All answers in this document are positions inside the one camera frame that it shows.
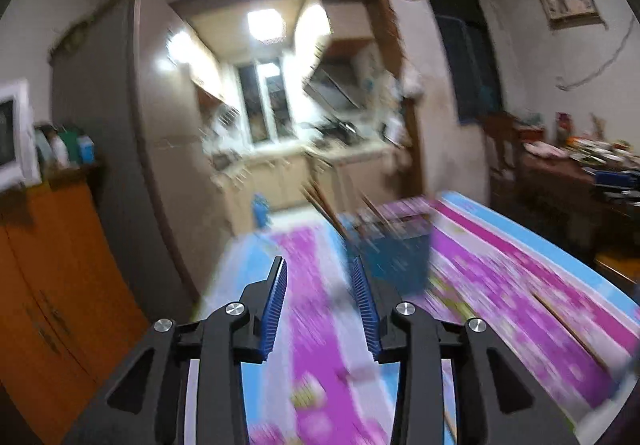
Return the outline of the dark wooden side table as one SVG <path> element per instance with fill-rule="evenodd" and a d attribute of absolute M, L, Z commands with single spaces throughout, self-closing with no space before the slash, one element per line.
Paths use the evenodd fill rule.
<path fill-rule="evenodd" d="M 599 254 L 639 257 L 639 208 L 599 192 L 575 161 L 522 153 L 518 185 L 542 209 L 556 244 L 575 257 L 588 263 Z"/>

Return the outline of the colourful floral tablecloth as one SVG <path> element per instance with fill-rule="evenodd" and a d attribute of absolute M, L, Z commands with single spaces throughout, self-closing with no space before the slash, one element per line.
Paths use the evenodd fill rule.
<path fill-rule="evenodd" d="M 457 193 L 240 238 L 195 318 L 288 268 L 262 365 L 241 369 L 253 444 L 632 444 L 639 306 L 550 241 Z"/>

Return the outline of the white microwave oven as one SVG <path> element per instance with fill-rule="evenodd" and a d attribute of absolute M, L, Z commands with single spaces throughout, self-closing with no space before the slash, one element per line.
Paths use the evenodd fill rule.
<path fill-rule="evenodd" d="M 4 193 L 14 187 L 39 184 L 41 174 L 28 81 L 2 83 L 0 100 L 0 187 Z"/>

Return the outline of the blue perforated utensil holder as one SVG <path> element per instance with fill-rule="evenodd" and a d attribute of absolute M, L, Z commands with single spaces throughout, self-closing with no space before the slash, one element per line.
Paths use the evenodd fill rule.
<path fill-rule="evenodd" d="M 426 214 L 357 223 L 349 228 L 349 257 L 360 257 L 374 278 L 387 281 L 404 298 L 421 295 L 430 282 L 432 223 Z"/>

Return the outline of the dark blue wall window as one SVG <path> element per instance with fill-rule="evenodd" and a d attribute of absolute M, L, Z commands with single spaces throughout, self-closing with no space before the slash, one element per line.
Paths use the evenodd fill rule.
<path fill-rule="evenodd" d="M 480 0 L 428 0 L 444 46 L 460 124 L 503 109 L 494 44 Z"/>

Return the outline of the grey refrigerator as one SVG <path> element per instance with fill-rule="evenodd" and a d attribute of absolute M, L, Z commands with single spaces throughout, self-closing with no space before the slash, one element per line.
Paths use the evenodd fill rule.
<path fill-rule="evenodd" d="M 189 321 L 230 233 L 190 68 L 163 0 L 107 0 L 51 50 L 51 116 L 96 144 L 99 217 L 143 313 Z"/>

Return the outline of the kitchen window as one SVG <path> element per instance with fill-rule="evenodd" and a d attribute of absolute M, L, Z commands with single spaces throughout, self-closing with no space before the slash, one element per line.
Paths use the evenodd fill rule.
<path fill-rule="evenodd" d="M 281 58 L 238 66 L 248 138 L 253 145 L 282 143 L 296 138 L 284 84 Z"/>

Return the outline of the white bottle on cabinet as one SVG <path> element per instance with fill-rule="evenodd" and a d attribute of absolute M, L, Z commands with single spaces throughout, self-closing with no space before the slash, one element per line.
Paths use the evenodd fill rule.
<path fill-rule="evenodd" d="M 68 150 L 63 140 L 56 133 L 53 133 L 49 141 L 58 168 L 68 168 L 70 166 L 70 157 L 68 157 Z"/>

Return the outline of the orange wooden cabinet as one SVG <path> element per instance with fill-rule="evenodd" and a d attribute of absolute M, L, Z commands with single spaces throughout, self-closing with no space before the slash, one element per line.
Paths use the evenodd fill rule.
<path fill-rule="evenodd" d="M 1 196 L 1 384 L 58 444 L 149 327 L 112 256 L 88 171 Z"/>

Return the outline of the kitchen range hood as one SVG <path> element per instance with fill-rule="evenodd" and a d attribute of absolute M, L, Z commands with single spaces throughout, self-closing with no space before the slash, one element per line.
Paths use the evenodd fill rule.
<path fill-rule="evenodd" d="M 368 99 L 349 60 L 321 62 L 309 76 L 304 92 L 332 114 L 363 113 Z"/>

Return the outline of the blue lidded jar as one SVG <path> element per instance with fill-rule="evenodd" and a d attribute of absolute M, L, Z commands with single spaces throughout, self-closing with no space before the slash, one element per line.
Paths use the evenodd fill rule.
<path fill-rule="evenodd" d="M 93 165 L 96 162 L 93 140 L 88 135 L 81 135 L 77 138 L 80 161 L 83 165 Z"/>

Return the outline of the wooden chair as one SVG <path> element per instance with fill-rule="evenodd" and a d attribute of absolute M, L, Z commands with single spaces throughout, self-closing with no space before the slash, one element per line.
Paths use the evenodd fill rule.
<path fill-rule="evenodd" d="M 485 156 L 488 167 L 489 203 L 505 216 L 513 214 L 520 196 L 521 141 L 514 117 L 506 112 L 482 119 Z"/>

